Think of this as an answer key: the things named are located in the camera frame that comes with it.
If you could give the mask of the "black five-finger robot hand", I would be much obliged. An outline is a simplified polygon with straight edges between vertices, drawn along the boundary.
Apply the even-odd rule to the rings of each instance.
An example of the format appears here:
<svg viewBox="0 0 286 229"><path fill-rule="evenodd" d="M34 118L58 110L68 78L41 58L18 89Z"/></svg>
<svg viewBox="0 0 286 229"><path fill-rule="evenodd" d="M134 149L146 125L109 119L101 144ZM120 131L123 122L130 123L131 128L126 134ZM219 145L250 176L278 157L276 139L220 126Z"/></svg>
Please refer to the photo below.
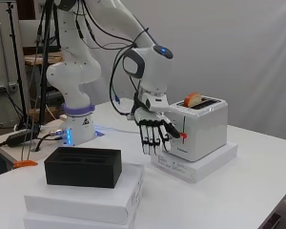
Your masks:
<svg viewBox="0 0 286 229"><path fill-rule="evenodd" d="M142 151L145 155L156 155L161 150L172 149L170 138L180 138L179 131L171 120L158 112L151 112L142 104L133 103L132 115L139 128Z"/></svg>

